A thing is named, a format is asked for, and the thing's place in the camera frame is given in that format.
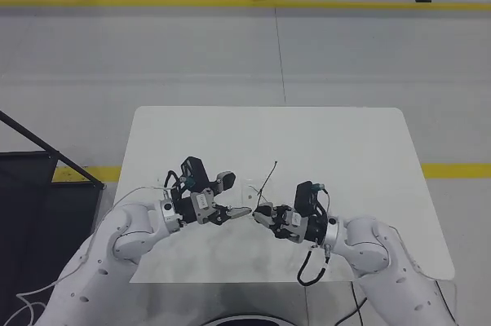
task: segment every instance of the cable connector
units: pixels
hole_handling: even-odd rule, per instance
[[[324,246],[324,250],[325,250],[325,257],[326,258],[330,258],[331,251],[332,251],[332,248],[330,247],[330,244],[326,244]]]

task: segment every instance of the white table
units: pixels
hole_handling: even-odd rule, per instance
[[[296,186],[324,183],[331,213],[370,214],[397,227],[424,272],[452,279],[453,263],[400,110],[395,108],[142,107],[131,127],[116,200],[133,188],[157,185],[187,156],[202,159],[210,179],[231,170],[235,186],[216,199],[250,204],[274,160],[278,166],[264,195],[292,205]],[[161,193],[141,190],[131,200]],[[146,254],[132,282],[295,282],[308,244],[277,240],[244,217],[217,227],[196,223]],[[323,263],[316,252],[304,279]],[[325,281],[351,280],[349,266],[331,259]]]

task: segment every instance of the black cable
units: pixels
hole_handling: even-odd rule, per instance
[[[358,298],[356,297],[356,292],[354,292],[354,284],[351,282],[352,297],[354,297],[354,303],[358,306]],[[361,318],[361,311],[358,310],[358,315],[360,316],[360,325],[363,326],[363,318]]]
[[[345,320],[351,318],[354,316],[356,313],[360,312],[361,307],[367,302],[367,298],[363,299],[361,301],[361,304],[354,310],[352,311],[349,315],[346,315],[345,317],[341,318],[334,326],[339,326],[341,323],[343,323]]]
[[[260,198],[262,198],[263,188],[265,187],[266,183],[268,183],[269,178],[271,178],[271,174],[275,170],[277,164],[278,164],[278,161],[275,161],[275,165],[272,167],[271,172],[269,172],[268,177],[265,179],[265,181],[263,182],[262,187],[259,190],[259,201],[256,203],[256,207],[257,208],[260,206]]]
[[[440,287],[440,284],[438,283],[437,280],[434,281],[436,283],[436,287],[438,288],[438,290],[440,291],[440,295],[441,295],[441,299],[443,299],[443,303],[445,304],[445,308],[447,309],[447,311],[449,312],[450,314],[450,318],[452,318],[452,321],[454,323],[456,323],[456,319],[454,318],[454,315],[452,315],[452,311],[450,311],[449,309],[449,305],[447,304],[447,301],[445,300],[445,296],[443,295],[443,291],[441,291],[441,287]]]
[[[298,275],[296,276],[296,280],[298,280],[298,283],[300,283],[302,286],[311,286],[315,283],[317,283],[319,280],[321,280],[322,277],[324,277],[325,274],[325,267],[321,268],[320,273],[318,273],[318,276],[314,280],[310,280],[308,282],[302,281],[302,273],[305,267],[307,267],[307,263],[309,262],[309,258],[311,258],[311,253],[312,249],[309,250],[307,253],[307,256],[305,257],[305,260],[303,261],[302,266],[300,267],[300,270],[298,271]],[[327,265],[329,263],[330,257],[325,257],[325,264]]]
[[[169,170],[169,171],[167,171],[166,181],[164,181],[164,188],[167,188],[167,184],[169,183],[171,176],[173,176],[173,178],[175,178],[175,181],[177,183],[180,183],[180,179],[177,176],[177,174],[174,171]]]

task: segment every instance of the black fabric panel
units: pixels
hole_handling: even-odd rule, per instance
[[[59,278],[69,259],[90,235],[100,196],[99,188],[92,183],[52,183],[44,213],[38,227],[30,236],[27,254],[21,268],[15,292],[40,289]],[[29,297],[31,302],[50,299],[52,289]],[[7,317],[23,306],[11,298]],[[38,318],[42,310],[36,309]],[[20,313],[12,326],[26,326],[29,311]]]
[[[45,152],[0,153],[0,325],[55,164]]]

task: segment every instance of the white cable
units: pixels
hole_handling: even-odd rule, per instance
[[[11,315],[10,318],[6,321],[6,323],[4,323],[2,326],[7,326],[11,322],[11,320],[14,319],[18,314],[20,314],[20,312],[23,311],[24,309],[26,308],[33,309],[33,306],[36,305],[42,306],[42,309],[46,309],[46,305],[42,302],[29,303],[26,306],[22,306],[18,311],[14,312],[14,314]]]
[[[403,238],[401,238],[401,234],[398,231],[398,229],[395,228],[395,227],[391,227],[391,226],[389,226],[389,227],[392,230],[394,230],[396,232],[396,234],[398,235],[398,238],[400,239],[400,242],[401,242],[401,246],[403,247],[403,249],[405,251],[405,254],[409,258],[409,260],[411,262],[414,262],[414,260],[412,259],[412,257],[409,255],[409,251],[407,251],[407,248],[405,247],[405,242],[403,241]],[[456,284],[456,282],[454,282],[453,280],[442,280],[442,279],[437,279],[435,277],[431,277],[431,276],[426,275],[425,273],[423,273],[423,271],[420,270],[419,268],[417,268],[414,264],[413,264],[413,266],[414,266],[414,270],[419,275],[422,275],[423,277],[428,278],[429,280],[441,281],[441,282],[449,282],[449,283],[451,283],[454,286],[454,309],[453,309],[453,317],[454,317],[454,323],[456,323],[456,325],[459,326],[459,322],[458,322],[458,285]]]
[[[113,204],[113,206],[108,209],[108,211],[103,215],[103,217],[100,219],[100,222],[97,224],[97,226],[95,227],[95,230],[93,231],[93,234],[91,235],[91,240],[90,240],[90,243],[88,244],[88,248],[86,249],[86,253],[84,253],[80,258],[79,258],[79,265],[73,270],[71,271],[70,273],[68,273],[67,275],[63,276],[63,277],[60,277],[58,280],[52,282],[51,284],[45,286],[44,288],[40,288],[39,290],[35,290],[35,291],[32,291],[32,292],[26,292],[26,293],[17,293],[15,296],[17,298],[19,298],[22,302],[24,302],[25,306],[23,306],[23,308],[21,308],[20,310],[18,310],[14,315],[10,316],[10,318],[8,319],[7,323],[10,322],[11,319],[13,319],[16,314],[18,314],[20,311],[22,311],[22,309],[24,308],[27,308],[30,310],[30,323],[28,324],[28,326],[33,326],[33,319],[35,318],[35,313],[33,312],[33,308],[32,308],[32,305],[34,305],[35,303],[40,303],[40,302],[35,302],[35,303],[30,303],[28,300],[26,300],[24,297],[28,296],[28,295],[32,295],[32,294],[35,294],[35,293],[40,293],[46,289],[49,289],[53,286],[56,286],[57,284],[59,284],[60,282],[62,282],[64,279],[70,277],[71,275],[73,275],[75,272],[77,272],[81,267],[82,265],[84,265],[87,261],[88,261],[88,258],[90,257],[90,251],[91,251],[91,248],[93,247],[93,242],[95,240],[95,236],[97,235],[97,231],[99,230],[100,228],[100,224],[102,224],[102,222],[104,221],[104,219],[106,218],[106,216],[108,216],[109,213],[111,213],[111,211],[122,201],[124,200],[126,197],[128,197],[130,194],[132,194],[133,192],[136,192],[137,190],[140,190],[140,189],[155,189],[155,190],[163,190],[163,191],[167,191],[167,190],[171,190],[171,189],[174,189],[173,187],[137,187],[135,189],[133,189],[132,191],[126,193],[121,199],[119,199],[115,204]]]

